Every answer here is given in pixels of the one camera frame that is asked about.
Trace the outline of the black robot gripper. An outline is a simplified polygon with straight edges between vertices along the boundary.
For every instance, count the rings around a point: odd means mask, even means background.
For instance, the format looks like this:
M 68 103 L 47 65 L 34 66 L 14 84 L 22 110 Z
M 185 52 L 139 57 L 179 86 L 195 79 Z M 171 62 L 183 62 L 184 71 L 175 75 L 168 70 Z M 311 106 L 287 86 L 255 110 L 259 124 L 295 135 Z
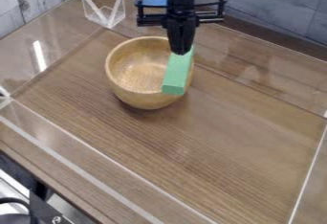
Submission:
M 225 0 L 216 2 L 195 3 L 195 0 L 135 0 L 136 25 L 163 26 L 167 25 L 167 37 L 171 51 L 176 55 L 184 55 L 192 48 L 196 25 L 200 23 L 220 22 L 224 17 Z M 188 20 L 181 27 L 175 20 Z

